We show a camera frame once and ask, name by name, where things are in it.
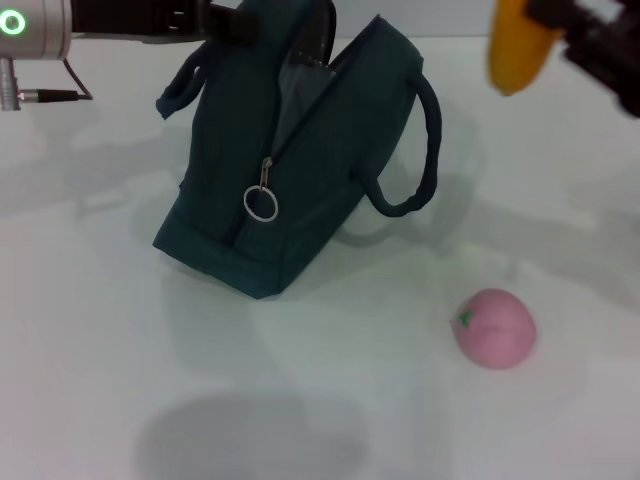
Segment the pink toy peach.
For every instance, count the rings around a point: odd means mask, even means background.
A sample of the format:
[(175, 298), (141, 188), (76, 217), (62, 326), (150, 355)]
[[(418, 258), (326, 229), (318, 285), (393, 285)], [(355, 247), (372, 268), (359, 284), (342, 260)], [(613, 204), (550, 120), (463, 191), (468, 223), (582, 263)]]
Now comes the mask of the pink toy peach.
[(504, 370), (526, 360), (538, 331), (528, 307), (503, 289), (483, 289), (466, 299), (450, 325), (461, 352), (484, 368)]

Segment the yellow banana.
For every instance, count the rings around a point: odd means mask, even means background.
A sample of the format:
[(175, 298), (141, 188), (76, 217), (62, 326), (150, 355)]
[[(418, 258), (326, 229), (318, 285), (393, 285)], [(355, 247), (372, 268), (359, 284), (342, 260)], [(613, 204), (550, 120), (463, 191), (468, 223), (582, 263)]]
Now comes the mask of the yellow banana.
[(543, 26), (527, 13), (528, 0), (496, 0), (489, 36), (489, 80), (503, 96), (527, 88), (543, 69), (563, 30)]

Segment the dark teal fabric lunch bag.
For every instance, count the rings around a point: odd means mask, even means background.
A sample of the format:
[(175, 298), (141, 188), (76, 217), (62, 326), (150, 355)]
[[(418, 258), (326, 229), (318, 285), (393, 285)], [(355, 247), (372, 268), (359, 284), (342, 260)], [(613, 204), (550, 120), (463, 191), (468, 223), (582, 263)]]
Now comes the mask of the dark teal fabric lunch bag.
[[(375, 17), (339, 54), (332, 0), (243, 0), (251, 43), (209, 40), (158, 99), (196, 105), (186, 173), (156, 249), (253, 298), (283, 292), (359, 202), (389, 218), (437, 187), (442, 116), (414, 45)], [(378, 182), (415, 103), (427, 151), (416, 192), (389, 203)]]

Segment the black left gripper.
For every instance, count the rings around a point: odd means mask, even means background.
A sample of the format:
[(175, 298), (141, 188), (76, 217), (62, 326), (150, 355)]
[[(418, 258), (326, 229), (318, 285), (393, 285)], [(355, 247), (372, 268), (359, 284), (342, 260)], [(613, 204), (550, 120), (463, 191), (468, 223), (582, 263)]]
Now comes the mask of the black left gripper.
[(256, 41), (259, 17), (213, 0), (70, 0), (74, 34), (100, 39)]

